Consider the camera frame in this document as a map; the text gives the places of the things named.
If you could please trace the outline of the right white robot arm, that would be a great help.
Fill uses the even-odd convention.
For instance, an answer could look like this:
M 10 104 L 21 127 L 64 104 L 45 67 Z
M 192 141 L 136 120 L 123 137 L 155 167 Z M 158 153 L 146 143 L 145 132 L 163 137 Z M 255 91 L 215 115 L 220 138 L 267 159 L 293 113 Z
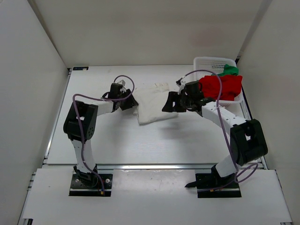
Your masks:
M 179 91 L 170 91 L 162 111 L 196 112 L 223 130 L 225 140 L 229 144 L 229 156 L 215 165 L 216 172 L 210 176 L 210 181 L 215 187 L 222 187 L 229 175 L 268 153 L 260 122 L 237 116 L 221 107 L 217 100 L 205 97 L 202 84 L 198 81 L 181 85 Z

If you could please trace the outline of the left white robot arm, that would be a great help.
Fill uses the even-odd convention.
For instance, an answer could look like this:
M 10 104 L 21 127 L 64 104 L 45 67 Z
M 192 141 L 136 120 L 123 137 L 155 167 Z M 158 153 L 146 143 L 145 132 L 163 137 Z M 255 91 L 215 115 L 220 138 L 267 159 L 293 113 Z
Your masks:
M 78 180 L 87 188 L 105 190 L 104 181 L 98 173 L 91 147 L 97 117 L 113 113 L 118 109 L 123 111 L 131 109 L 137 105 L 133 91 L 125 87 L 124 80 L 113 82 L 110 90 L 101 98 L 82 94 L 73 95 L 63 131 L 75 150 L 77 165 L 74 166 L 74 171 Z

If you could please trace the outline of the white t shirt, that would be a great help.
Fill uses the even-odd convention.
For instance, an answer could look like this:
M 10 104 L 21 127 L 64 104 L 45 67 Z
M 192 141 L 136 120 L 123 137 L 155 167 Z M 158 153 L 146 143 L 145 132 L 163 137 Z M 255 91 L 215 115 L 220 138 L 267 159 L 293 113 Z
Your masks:
M 137 88 L 133 92 L 133 97 L 138 103 L 133 114 L 136 115 L 139 125 L 146 125 L 158 120 L 167 120 L 178 117 L 177 112 L 163 112 L 169 85 L 166 82 L 155 83 L 148 88 Z

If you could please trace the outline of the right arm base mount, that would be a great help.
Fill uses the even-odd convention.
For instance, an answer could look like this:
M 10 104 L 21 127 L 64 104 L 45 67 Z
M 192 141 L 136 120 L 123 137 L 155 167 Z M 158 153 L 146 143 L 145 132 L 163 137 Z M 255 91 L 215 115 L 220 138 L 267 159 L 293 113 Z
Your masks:
M 210 173 L 197 172 L 195 181 L 186 184 L 185 188 L 196 188 L 198 198 L 240 198 L 240 187 L 234 178 L 234 173 L 220 177 L 214 165 Z

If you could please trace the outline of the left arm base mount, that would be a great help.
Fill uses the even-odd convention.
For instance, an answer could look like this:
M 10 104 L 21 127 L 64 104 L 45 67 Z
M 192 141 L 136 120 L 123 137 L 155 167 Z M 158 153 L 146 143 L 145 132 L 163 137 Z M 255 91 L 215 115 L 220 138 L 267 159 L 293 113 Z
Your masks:
M 110 197 L 112 194 L 113 174 L 84 173 L 73 167 L 69 196 Z

